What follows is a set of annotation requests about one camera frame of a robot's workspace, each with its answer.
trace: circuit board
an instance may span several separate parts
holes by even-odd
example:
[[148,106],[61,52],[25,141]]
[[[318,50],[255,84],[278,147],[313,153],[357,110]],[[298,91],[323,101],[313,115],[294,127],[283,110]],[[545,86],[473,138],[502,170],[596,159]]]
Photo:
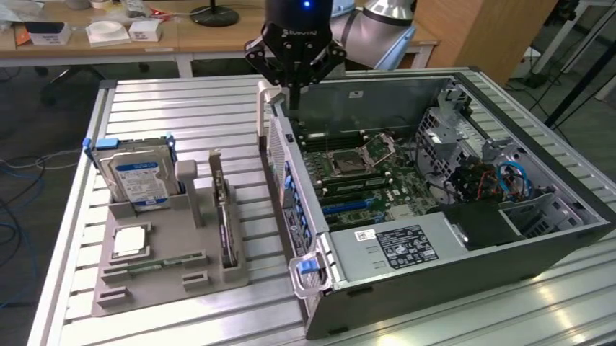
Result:
[[305,151],[303,158],[330,231],[425,215],[438,204],[409,148],[383,133],[359,148]]

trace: metal slotted table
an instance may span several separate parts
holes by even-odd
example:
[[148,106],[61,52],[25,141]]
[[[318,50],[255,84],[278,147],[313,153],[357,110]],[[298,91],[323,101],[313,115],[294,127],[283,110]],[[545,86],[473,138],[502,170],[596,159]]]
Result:
[[[582,183],[616,209],[616,185],[481,74],[462,72]],[[81,155],[40,297],[29,345],[597,345],[616,340],[616,233],[538,277],[325,340],[303,338],[299,303],[256,148],[258,76],[103,83],[87,137],[146,138],[170,131],[179,159],[198,161],[210,185],[208,149],[222,149],[236,187],[250,284],[123,314],[91,317],[108,191]],[[505,131],[480,105],[473,119]]]

